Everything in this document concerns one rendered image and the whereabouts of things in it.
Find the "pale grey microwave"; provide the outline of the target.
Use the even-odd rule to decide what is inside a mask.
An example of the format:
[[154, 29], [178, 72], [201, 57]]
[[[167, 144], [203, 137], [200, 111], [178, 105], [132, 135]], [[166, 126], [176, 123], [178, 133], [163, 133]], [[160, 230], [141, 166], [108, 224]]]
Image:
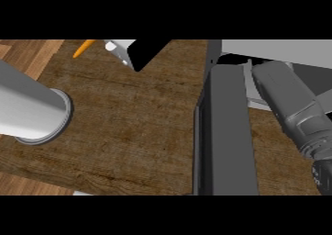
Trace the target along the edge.
[[[220, 52], [302, 64], [332, 70], [332, 40], [299, 39], [222, 39]], [[332, 113], [332, 84], [319, 75], [315, 84], [324, 83], [316, 94], [322, 111]]]

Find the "black wedge-shaped object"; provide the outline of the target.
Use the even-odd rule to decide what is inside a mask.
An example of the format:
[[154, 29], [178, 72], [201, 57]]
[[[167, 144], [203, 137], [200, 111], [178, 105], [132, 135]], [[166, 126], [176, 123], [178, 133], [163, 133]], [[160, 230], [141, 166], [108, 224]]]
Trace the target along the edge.
[[167, 39], [136, 39], [126, 48], [132, 69], [139, 72], [169, 43]]

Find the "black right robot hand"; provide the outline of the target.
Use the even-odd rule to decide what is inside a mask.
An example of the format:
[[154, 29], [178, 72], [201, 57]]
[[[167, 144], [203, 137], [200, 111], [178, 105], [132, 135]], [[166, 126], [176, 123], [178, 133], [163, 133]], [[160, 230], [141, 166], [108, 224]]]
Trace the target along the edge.
[[332, 160], [315, 161], [310, 173], [316, 189], [322, 196], [332, 196]]

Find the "orange carrot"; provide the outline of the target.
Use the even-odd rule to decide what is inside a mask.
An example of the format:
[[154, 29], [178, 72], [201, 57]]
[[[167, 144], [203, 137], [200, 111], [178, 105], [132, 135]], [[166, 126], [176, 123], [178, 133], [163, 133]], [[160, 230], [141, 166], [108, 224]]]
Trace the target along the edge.
[[83, 41], [83, 43], [80, 44], [79, 48], [74, 51], [73, 58], [76, 58], [83, 53], [83, 51], [88, 49], [88, 47], [91, 46], [94, 42], [95, 42], [95, 39], [86, 39]]

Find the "white milk carton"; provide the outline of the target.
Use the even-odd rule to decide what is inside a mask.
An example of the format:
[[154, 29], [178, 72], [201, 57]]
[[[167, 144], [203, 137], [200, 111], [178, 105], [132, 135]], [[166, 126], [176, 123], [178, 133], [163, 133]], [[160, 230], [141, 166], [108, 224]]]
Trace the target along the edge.
[[120, 59], [122, 64], [132, 68], [126, 49], [133, 43], [132, 39], [105, 39], [105, 50]]

